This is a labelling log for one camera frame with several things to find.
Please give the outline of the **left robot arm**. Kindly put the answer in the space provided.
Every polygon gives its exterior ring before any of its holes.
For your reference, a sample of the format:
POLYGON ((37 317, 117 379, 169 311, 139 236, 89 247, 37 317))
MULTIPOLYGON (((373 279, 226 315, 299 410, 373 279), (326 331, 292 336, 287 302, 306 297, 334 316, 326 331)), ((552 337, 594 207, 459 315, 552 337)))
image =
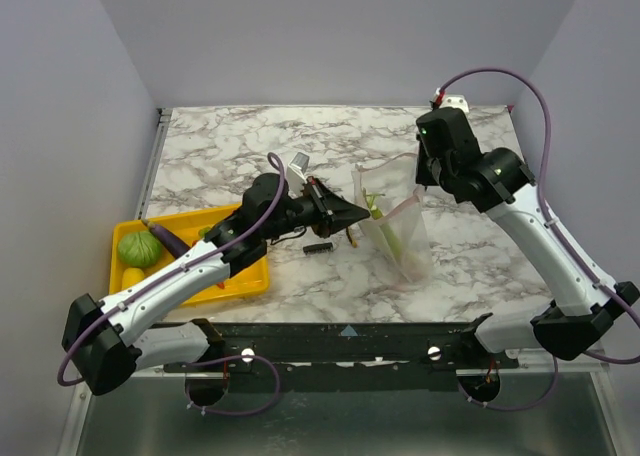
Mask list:
POLYGON ((143 281, 95 301, 75 299, 62 338, 57 381, 74 365, 94 395, 122 385, 135 372, 170 364, 214 369, 222 348, 205 323, 165 325, 163 318, 197 293, 222 283, 266 255, 267 243, 298 228, 327 238, 367 219, 368 210, 309 178, 297 198, 282 175, 258 176, 241 205, 185 254, 143 281))

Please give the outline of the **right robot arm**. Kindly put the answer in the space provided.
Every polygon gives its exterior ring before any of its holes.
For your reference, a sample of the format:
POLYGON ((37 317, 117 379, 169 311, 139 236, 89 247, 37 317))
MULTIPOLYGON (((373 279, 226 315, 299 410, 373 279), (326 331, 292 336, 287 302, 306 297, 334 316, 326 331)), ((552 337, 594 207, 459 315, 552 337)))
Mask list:
POLYGON ((552 294, 548 307, 489 315, 460 343, 460 355, 480 368, 496 353, 542 348, 564 361, 586 353, 639 298, 588 258, 563 224, 538 200, 526 163, 512 150, 480 149, 465 113, 439 108, 416 121, 420 143, 416 181, 439 186, 458 203, 486 214, 518 246, 552 294))

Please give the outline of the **green toy cabbage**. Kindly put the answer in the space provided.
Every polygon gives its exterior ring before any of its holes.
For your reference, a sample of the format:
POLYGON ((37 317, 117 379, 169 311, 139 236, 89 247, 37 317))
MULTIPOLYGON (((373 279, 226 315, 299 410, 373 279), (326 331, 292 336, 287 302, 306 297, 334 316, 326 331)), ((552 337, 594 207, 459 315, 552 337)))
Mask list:
POLYGON ((162 252, 162 244, 148 230, 128 233, 117 244, 119 260, 140 269, 156 264, 160 260, 162 252))

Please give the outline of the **green toy celery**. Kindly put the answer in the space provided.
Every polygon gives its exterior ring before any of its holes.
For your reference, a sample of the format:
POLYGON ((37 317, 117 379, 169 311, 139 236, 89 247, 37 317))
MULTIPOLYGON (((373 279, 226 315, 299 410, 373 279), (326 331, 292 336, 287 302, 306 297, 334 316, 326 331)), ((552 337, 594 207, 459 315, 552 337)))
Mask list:
POLYGON ((403 256, 402 243, 389 223, 382 222, 384 214, 376 205, 376 198, 382 196, 382 193, 368 193, 366 189, 363 188, 362 196, 369 210, 371 219, 376 221, 376 224, 372 222, 365 222, 362 232, 379 248, 382 248, 381 237, 383 237, 389 248, 389 254, 396 261, 400 261, 403 256))

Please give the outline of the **clear zip top bag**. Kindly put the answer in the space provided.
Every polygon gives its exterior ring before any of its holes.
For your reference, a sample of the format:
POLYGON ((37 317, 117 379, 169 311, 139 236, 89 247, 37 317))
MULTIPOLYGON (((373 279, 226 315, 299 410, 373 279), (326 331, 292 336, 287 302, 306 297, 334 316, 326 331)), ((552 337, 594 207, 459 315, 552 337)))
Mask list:
POLYGON ((379 164, 357 164, 351 172, 354 202, 367 208, 362 189, 368 193, 382 193, 376 198, 376 205, 384 214, 382 222, 388 222, 399 237, 403 256, 396 261, 390 254, 383 237, 379 248, 362 232, 365 222, 358 223, 363 235, 368 238, 390 266, 402 279, 409 283, 419 283, 429 278, 433 260, 430 241, 423 218, 422 203, 424 189, 415 183, 417 155, 401 153, 379 164))

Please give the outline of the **green toy grapes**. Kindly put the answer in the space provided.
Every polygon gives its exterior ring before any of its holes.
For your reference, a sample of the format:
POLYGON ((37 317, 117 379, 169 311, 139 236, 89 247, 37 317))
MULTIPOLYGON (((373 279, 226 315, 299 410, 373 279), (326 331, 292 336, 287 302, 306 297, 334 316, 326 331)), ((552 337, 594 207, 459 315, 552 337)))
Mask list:
POLYGON ((210 230, 211 230, 211 227, 210 227, 210 226, 206 226, 206 227, 201 228, 201 229, 198 231, 198 236, 199 236, 199 238, 200 238, 200 239, 204 238, 204 237, 206 236, 206 234, 207 234, 210 230))

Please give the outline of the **purple toy eggplant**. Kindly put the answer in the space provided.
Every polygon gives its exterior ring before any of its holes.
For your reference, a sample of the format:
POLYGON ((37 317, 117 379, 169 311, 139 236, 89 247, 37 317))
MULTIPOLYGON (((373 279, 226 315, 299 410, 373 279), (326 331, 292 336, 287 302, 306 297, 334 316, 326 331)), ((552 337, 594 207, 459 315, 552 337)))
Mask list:
POLYGON ((164 226, 148 219, 142 219, 141 222, 174 259, 180 258, 191 249, 187 243, 164 226))

